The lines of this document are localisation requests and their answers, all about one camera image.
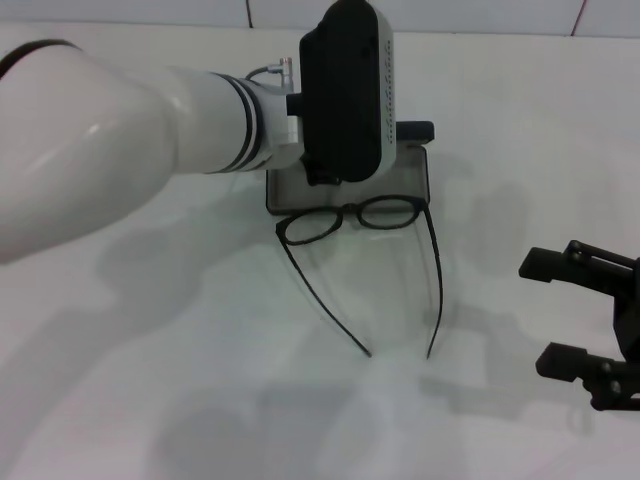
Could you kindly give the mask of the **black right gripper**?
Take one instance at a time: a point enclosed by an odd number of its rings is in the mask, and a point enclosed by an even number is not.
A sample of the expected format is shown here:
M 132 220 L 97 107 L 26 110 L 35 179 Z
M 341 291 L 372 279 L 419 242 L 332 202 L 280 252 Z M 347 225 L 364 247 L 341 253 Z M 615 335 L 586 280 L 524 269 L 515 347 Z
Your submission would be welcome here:
M 639 362 L 639 260 L 578 240 L 562 251 L 534 247 L 518 270 L 521 278 L 575 284 L 614 297 L 613 329 L 620 352 Z M 586 349 L 550 343 L 535 363 L 544 378 L 582 381 L 597 411 L 639 411 L 639 365 L 589 354 Z

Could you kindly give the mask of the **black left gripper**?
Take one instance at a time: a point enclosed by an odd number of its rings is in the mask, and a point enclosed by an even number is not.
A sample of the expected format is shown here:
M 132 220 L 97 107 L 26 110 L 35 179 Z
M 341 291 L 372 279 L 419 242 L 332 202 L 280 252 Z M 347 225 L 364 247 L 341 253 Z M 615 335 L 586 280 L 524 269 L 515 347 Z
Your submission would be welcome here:
M 313 157 L 304 157 L 303 166 L 309 186 L 338 186 L 342 183 L 342 179 L 329 171 L 321 162 Z

